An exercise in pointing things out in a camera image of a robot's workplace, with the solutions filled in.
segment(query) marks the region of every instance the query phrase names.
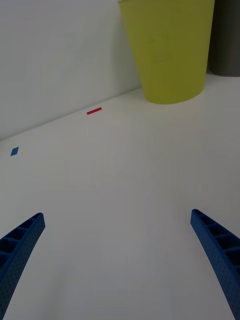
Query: white table surface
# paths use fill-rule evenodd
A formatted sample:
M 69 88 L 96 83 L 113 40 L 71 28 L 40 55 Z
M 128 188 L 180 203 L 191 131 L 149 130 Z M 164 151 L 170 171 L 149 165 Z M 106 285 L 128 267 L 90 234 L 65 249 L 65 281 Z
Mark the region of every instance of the white table surface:
M 5 319 L 233 320 L 190 217 L 240 237 L 240 78 L 98 107 L 0 143 L 0 235 L 46 221 Z

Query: gray bin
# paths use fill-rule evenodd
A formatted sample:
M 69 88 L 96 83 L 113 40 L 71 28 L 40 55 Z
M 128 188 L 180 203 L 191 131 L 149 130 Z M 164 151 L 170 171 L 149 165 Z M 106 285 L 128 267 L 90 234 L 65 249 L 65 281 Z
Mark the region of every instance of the gray bin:
M 215 0 L 208 67 L 216 75 L 240 77 L 240 0 Z

